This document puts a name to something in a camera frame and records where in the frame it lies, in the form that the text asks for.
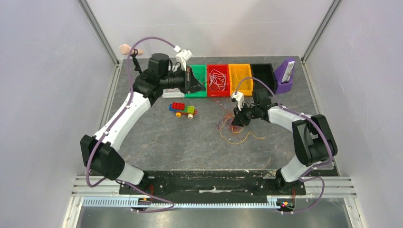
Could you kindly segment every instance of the cable clip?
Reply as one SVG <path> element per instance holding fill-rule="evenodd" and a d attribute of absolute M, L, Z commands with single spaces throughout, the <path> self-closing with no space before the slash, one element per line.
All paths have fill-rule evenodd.
<path fill-rule="evenodd" d="M 173 48 L 173 50 L 176 51 L 176 53 L 179 53 L 179 52 L 181 51 L 181 47 L 178 46 L 178 45 L 176 45 L 176 46 Z"/>
<path fill-rule="evenodd" d="M 179 51 L 175 57 L 176 57 L 176 62 L 181 63 L 181 68 L 182 70 L 186 70 L 186 61 L 189 60 L 190 57 L 193 56 L 193 53 L 190 50 L 181 50 Z"/>

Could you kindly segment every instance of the enclosure wall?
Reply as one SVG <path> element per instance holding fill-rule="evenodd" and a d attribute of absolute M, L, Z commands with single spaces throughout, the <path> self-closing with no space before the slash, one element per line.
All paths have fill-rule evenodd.
<path fill-rule="evenodd" d="M 61 227 L 114 66 L 75 0 L 0 10 L 0 227 Z"/>
<path fill-rule="evenodd" d="M 109 43 L 163 37 L 196 57 L 302 56 L 332 0 L 87 0 Z M 174 56 L 166 44 L 141 45 L 145 57 Z"/>
<path fill-rule="evenodd" d="M 403 217 L 403 16 L 400 0 L 342 1 L 307 69 L 369 228 Z"/>

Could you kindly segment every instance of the grey floor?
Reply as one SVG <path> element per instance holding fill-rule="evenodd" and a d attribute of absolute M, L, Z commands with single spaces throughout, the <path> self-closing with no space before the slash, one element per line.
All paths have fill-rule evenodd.
<path fill-rule="evenodd" d="M 296 209 L 313 202 L 297 199 Z M 343 199 L 322 199 L 305 213 L 281 215 L 273 209 L 174 209 L 136 214 L 129 208 L 81 209 L 78 228 L 351 228 Z"/>
<path fill-rule="evenodd" d="M 276 69 L 285 58 L 199 57 L 191 58 L 188 64 L 271 63 Z M 147 69 L 147 61 L 140 59 L 142 69 Z M 126 63 L 119 76 L 110 117 L 129 92 Z M 278 97 L 287 108 L 316 114 L 299 61 L 291 91 Z M 198 114 L 193 119 L 177 118 L 168 109 L 172 102 L 195 106 Z M 234 107 L 229 97 L 159 98 L 131 129 L 119 153 L 128 163 L 143 170 L 279 169 L 286 165 L 294 156 L 294 144 L 291 132 L 280 126 L 254 120 L 238 135 L 226 129 L 223 134 L 234 143 L 241 141 L 248 131 L 264 136 L 264 140 L 250 135 L 244 143 L 231 145 L 221 138 L 217 124 Z"/>

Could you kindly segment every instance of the red lego brick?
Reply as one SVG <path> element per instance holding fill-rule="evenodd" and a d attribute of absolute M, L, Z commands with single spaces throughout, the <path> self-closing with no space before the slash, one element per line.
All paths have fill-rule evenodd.
<path fill-rule="evenodd" d="M 183 111 L 183 110 L 185 110 L 185 104 L 184 103 L 179 103 L 179 102 L 173 102 L 172 103 L 172 109 Z"/>

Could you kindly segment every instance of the yellow bin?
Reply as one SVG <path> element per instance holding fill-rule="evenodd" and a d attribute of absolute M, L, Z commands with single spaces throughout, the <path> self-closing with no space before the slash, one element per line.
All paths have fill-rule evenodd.
<path fill-rule="evenodd" d="M 246 77 L 251 77 L 252 72 L 250 70 L 250 64 L 228 64 L 228 70 L 230 72 L 231 84 L 230 95 L 232 95 L 237 89 L 239 82 Z M 238 91 L 242 92 L 245 96 L 252 96 L 253 80 L 248 79 L 243 81 Z"/>

